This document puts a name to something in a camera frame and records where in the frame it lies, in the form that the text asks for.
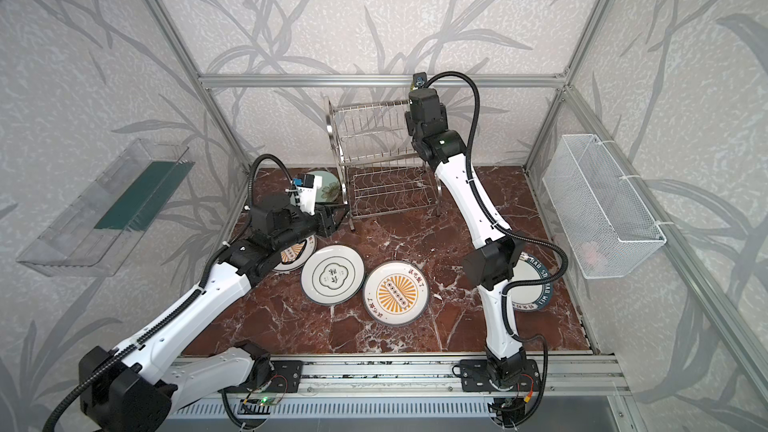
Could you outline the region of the large orange sun plate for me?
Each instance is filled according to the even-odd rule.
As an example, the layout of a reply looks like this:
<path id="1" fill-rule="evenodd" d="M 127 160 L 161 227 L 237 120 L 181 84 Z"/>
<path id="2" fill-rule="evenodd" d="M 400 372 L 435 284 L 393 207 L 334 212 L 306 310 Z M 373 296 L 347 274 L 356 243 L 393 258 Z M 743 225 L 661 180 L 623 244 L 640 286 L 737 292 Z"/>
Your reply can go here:
<path id="1" fill-rule="evenodd" d="M 376 267 L 363 286 L 363 305 L 377 322 L 408 325 L 427 310 L 431 292 L 426 276 L 415 265 L 389 261 Z"/>

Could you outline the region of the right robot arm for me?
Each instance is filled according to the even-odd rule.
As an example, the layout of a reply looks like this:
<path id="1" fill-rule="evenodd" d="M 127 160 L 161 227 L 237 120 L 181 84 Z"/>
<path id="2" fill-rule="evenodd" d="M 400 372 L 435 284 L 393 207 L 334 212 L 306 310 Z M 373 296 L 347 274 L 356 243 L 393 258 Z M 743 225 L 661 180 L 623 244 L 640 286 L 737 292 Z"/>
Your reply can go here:
<path id="1" fill-rule="evenodd" d="M 513 337 L 514 321 L 507 315 L 504 288 L 513 277 L 522 244 L 504 232 L 508 224 L 477 178 L 469 147 L 449 128 L 446 107 L 437 91 L 414 89 L 408 103 L 405 118 L 412 147 L 451 194 L 471 236 L 474 250 L 463 259 L 463 267 L 481 297 L 488 360 L 494 365 L 515 360 L 522 344 Z"/>

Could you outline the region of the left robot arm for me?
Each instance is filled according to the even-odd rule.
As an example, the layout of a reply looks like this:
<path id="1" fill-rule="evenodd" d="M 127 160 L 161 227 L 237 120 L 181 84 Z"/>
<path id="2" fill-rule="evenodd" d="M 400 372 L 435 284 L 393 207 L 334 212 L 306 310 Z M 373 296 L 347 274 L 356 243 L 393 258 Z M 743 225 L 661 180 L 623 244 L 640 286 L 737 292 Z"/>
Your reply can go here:
<path id="1" fill-rule="evenodd" d="M 267 384 L 273 375 L 270 354 L 248 341 L 188 369 L 174 362 L 273 272 L 284 250 L 312 236 L 332 236 L 348 211 L 334 203 L 296 206 L 285 195 L 251 206 L 248 235 L 215 252 L 198 285 L 115 348 L 96 347 L 81 359 L 74 391 L 81 411 L 103 431 L 155 431 L 170 414 L 209 394 Z"/>

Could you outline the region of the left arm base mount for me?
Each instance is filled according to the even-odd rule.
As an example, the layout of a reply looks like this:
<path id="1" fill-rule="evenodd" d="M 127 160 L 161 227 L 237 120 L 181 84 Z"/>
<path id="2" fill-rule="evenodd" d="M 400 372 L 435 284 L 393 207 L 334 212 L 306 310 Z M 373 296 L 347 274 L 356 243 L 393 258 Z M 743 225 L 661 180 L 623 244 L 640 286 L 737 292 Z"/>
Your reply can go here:
<path id="1" fill-rule="evenodd" d="M 244 383 L 224 388 L 227 393 L 297 393 L 302 377 L 304 362 L 300 360 L 277 360 L 257 364 Z"/>

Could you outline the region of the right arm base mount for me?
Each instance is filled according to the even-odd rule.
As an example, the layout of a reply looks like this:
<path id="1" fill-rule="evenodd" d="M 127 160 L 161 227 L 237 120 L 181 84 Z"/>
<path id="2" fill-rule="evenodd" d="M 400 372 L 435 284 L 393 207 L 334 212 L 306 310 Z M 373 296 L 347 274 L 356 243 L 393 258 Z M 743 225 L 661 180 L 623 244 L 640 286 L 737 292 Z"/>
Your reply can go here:
<path id="1" fill-rule="evenodd" d="M 463 392 L 523 392 L 540 390 L 541 375 L 535 360 L 516 356 L 510 360 L 461 360 L 451 369 Z"/>

